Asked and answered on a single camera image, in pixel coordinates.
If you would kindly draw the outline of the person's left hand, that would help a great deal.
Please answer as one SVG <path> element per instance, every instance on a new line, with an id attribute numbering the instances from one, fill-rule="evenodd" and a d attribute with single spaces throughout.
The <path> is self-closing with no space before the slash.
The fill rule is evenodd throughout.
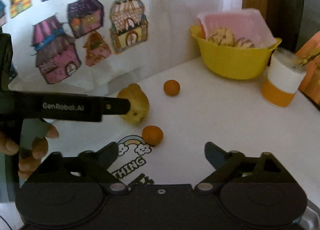
<path id="1" fill-rule="evenodd" d="M 10 138 L 7 138 L 1 132 L 1 153 L 12 156 L 20 154 L 18 163 L 18 175 L 22 179 L 27 179 L 41 164 L 41 160 L 48 153 L 47 138 L 58 138 L 57 128 L 49 123 L 47 125 L 46 135 L 42 138 L 36 137 L 31 144 L 31 149 L 20 151 L 19 146 Z"/>

